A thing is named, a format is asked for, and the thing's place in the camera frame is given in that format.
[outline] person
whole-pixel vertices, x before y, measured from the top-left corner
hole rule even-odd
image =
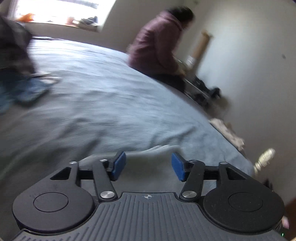
[[[173,51],[183,31],[194,20],[188,7],[173,7],[147,23],[129,46],[128,65],[154,79],[184,92],[184,70]]]

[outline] plaid shirt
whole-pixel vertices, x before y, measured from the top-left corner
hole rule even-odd
[[[29,75],[35,72],[27,53],[32,34],[20,23],[0,16],[0,69],[11,68]]]

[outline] crosshair marking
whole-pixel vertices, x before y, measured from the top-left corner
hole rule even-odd
[[[144,198],[146,198],[146,199],[150,199],[150,198],[152,198],[152,196],[151,196],[150,194],[146,194],[146,195],[144,196]]]

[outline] black pants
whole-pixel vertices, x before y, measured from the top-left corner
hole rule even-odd
[[[185,83],[181,76],[170,74],[155,74],[150,76],[184,93]]]

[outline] maroon hoodie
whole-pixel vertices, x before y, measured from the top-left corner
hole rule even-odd
[[[178,64],[173,57],[182,33],[179,20],[161,12],[138,33],[129,49],[128,65],[143,74],[174,74]]]

